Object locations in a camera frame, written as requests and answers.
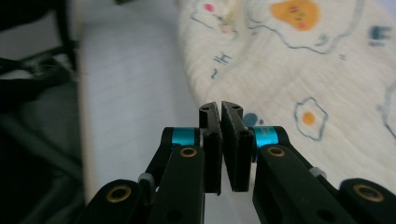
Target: fried egg print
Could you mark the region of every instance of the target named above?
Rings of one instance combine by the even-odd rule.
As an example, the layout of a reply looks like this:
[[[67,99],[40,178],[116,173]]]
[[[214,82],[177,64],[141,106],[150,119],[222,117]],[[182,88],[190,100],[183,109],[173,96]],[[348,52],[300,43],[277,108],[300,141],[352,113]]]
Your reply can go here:
[[[322,138],[328,115],[314,98],[309,97],[296,104],[294,119],[300,133],[319,141]]]
[[[251,30],[269,30],[290,49],[328,54],[354,31],[365,0],[247,0]]]

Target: white blanket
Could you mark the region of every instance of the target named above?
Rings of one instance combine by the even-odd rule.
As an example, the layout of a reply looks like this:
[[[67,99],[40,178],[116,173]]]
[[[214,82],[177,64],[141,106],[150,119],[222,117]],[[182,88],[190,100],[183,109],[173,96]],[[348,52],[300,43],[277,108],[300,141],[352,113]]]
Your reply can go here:
[[[338,188],[396,193],[396,17],[372,0],[183,0],[179,45],[195,103],[283,126]]]

